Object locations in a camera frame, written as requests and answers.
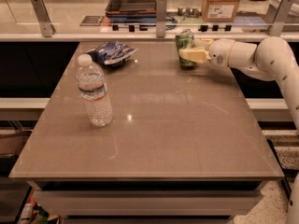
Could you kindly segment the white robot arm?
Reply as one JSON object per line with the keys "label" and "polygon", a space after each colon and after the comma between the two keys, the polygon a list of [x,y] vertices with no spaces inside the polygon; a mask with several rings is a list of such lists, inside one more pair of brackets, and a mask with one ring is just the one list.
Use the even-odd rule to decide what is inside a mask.
{"label": "white robot arm", "polygon": [[284,39],[270,36],[259,45],[227,38],[199,39],[194,48],[179,49],[178,56],[190,62],[235,68],[263,81],[275,80],[299,131],[299,66]]}

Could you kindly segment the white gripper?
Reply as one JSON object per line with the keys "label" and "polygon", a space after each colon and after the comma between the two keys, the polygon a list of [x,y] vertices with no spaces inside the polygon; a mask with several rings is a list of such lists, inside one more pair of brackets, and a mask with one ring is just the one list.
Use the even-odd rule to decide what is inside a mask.
{"label": "white gripper", "polygon": [[180,49],[178,55],[180,58],[195,62],[209,62],[218,67],[227,67],[229,63],[229,55],[235,41],[233,39],[221,38],[213,40],[209,38],[199,38],[194,40],[196,48]]}

